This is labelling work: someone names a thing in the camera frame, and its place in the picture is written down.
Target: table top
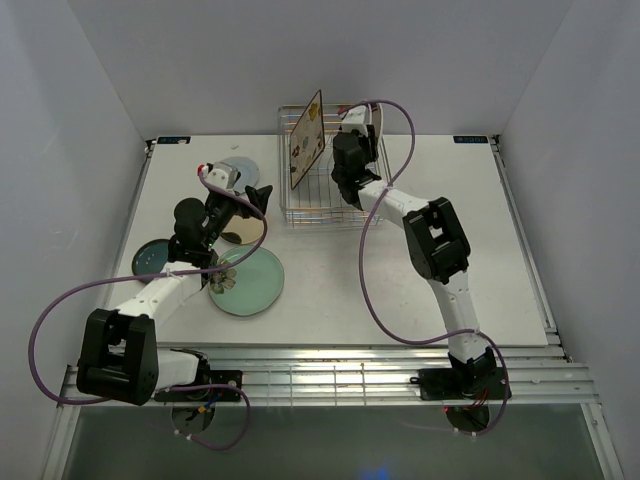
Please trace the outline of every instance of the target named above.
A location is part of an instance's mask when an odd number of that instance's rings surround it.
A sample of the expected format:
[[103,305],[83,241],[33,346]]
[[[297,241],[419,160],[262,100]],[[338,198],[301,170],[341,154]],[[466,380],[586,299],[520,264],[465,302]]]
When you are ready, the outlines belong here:
[[[391,171],[406,158],[408,136],[385,136]],[[131,274],[137,249],[173,233],[173,209],[187,197],[204,200],[196,168],[232,156],[260,167],[258,186],[274,192],[263,244],[285,269],[282,294],[267,310],[235,317],[201,291],[160,329],[158,342],[218,345],[380,346],[396,342],[370,318],[358,281],[360,229],[292,229],[278,205],[277,136],[192,136],[185,145],[156,145],[118,266]],[[530,283],[495,160],[488,144],[454,144],[451,136],[418,136],[412,164],[396,186],[425,199],[451,200],[471,244],[469,282],[481,329],[500,345],[546,345],[542,314]],[[218,254],[233,248],[216,242]],[[367,236],[367,286],[379,317],[396,334],[426,339],[444,333],[427,282],[413,269],[404,233],[382,222]],[[109,308],[134,296],[139,282],[114,286]]]

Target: black label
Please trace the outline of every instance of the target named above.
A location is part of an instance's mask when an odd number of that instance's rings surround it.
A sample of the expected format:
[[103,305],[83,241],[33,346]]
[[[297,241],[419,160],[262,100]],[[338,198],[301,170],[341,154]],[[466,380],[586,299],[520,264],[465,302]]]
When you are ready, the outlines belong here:
[[158,145],[183,145],[191,142],[191,137],[158,137]]
[[453,143],[489,143],[489,140],[477,135],[454,135]]

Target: white wall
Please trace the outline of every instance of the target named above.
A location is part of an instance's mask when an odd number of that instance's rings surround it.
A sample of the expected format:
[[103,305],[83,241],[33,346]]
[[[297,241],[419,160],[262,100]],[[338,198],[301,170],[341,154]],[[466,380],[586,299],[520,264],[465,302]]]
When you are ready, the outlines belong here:
[[396,100],[421,133],[499,133],[571,0],[69,3],[149,138],[274,132],[318,88]]
[[504,131],[561,338],[640,478],[640,4],[577,0]]
[[[58,294],[108,273],[144,144],[64,0],[0,0],[0,478],[36,478],[55,404],[27,339]],[[59,390],[97,291],[54,312],[38,342]]]

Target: wire basket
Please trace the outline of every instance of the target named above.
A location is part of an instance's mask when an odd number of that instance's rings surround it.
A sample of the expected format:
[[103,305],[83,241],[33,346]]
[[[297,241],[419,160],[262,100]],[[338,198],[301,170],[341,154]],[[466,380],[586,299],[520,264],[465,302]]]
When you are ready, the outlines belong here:
[[[369,215],[346,203],[340,195],[338,185],[331,179],[333,137],[338,133],[341,122],[338,110],[346,106],[348,105],[322,105],[326,147],[295,190],[291,190],[289,140],[305,106],[285,105],[278,110],[280,208],[291,227],[356,227],[362,226]],[[378,160],[368,168],[383,180],[389,181],[391,174],[383,138],[380,139]],[[382,218],[375,215],[371,225],[377,225],[381,221]]]

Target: metal wire rack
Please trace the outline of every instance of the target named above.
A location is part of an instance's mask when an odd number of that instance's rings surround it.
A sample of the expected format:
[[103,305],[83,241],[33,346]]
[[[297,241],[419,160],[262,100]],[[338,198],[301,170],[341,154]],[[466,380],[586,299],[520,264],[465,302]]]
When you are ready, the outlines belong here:
[[[347,204],[340,195],[338,186],[331,179],[333,169],[332,141],[338,127],[340,117],[338,111],[346,104],[323,104],[323,121],[326,136],[326,147],[321,157],[316,160],[306,176],[295,190],[291,190],[289,172],[289,139],[298,119],[304,112],[303,105],[285,105],[278,110],[278,157],[280,173],[280,208],[287,224],[291,227],[355,227],[362,226],[368,217]],[[389,181],[389,161],[384,145],[380,140],[378,161],[370,166],[371,170]],[[382,221],[374,216],[371,225]]]

